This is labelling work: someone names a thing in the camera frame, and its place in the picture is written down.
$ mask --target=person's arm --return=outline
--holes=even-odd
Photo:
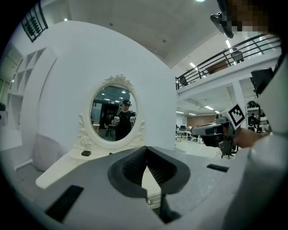
[[[227,128],[224,128],[224,136],[227,135]],[[235,133],[233,144],[240,148],[252,147],[256,141],[265,137],[267,134],[253,132],[245,128],[238,128]]]

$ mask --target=white vanity table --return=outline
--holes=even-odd
[[[133,95],[137,105],[137,119],[130,133],[123,139],[110,142],[102,139],[93,129],[90,121],[90,113],[95,96],[107,86],[122,86],[130,91]],[[47,171],[45,171],[36,180],[36,185],[42,189],[46,189],[49,185],[62,178],[77,166],[94,160],[97,158],[109,156],[109,153],[117,153],[119,151],[141,147],[145,145],[143,129],[144,120],[141,102],[134,87],[126,80],[125,76],[117,75],[104,80],[99,86],[95,88],[87,100],[85,111],[79,115],[79,131],[75,140],[74,148],[66,155],[62,156],[55,162]],[[89,156],[82,156],[84,150],[91,151]],[[142,187],[147,189],[149,196],[160,196],[161,189],[151,175],[148,168],[146,168],[143,176]]]

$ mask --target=railing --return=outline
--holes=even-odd
[[[240,42],[231,48],[214,55],[203,61],[201,64],[185,72],[180,77],[176,77],[176,89],[191,84],[210,74],[236,65],[250,59],[253,55],[262,55],[280,46],[280,39],[276,35],[257,35]]]
[[[48,29],[42,12],[41,1],[38,1],[38,3],[29,10],[22,19],[21,24],[31,42],[35,41],[44,30]]]

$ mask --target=curved white wall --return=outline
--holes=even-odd
[[[173,73],[133,40],[94,24],[61,22],[33,44],[58,56],[40,97],[38,133],[72,149],[88,94],[100,81],[124,74],[143,103],[149,146],[174,148],[176,90]]]

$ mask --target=reflected person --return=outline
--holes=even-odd
[[[132,129],[131,117],[135,117],[135,113],[129,111],[131,102],[127,99],[123,101],[122,110],[117,112],[117,115],[114,118],[114,124],[116,125],[115,130],[115,140],[119,141],[126,137]]]

